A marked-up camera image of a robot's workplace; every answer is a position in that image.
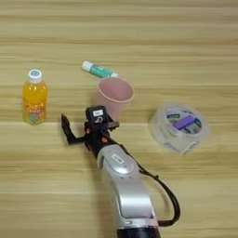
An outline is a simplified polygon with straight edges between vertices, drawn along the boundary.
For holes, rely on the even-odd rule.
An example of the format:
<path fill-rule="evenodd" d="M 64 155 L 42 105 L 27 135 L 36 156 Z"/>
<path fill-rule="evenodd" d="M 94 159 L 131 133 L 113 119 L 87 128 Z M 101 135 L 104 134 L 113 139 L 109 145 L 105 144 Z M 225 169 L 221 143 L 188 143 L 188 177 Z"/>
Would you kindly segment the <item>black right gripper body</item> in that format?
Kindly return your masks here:
<path fill-rule="evenodd" d="M 94 154 L 95 158 L 98 158 L 99 151 L 103 147 L 114 144 L 110 136 L 111 130 L 108 128 L 108 124 L 85 122 L 85 145 Z"/>

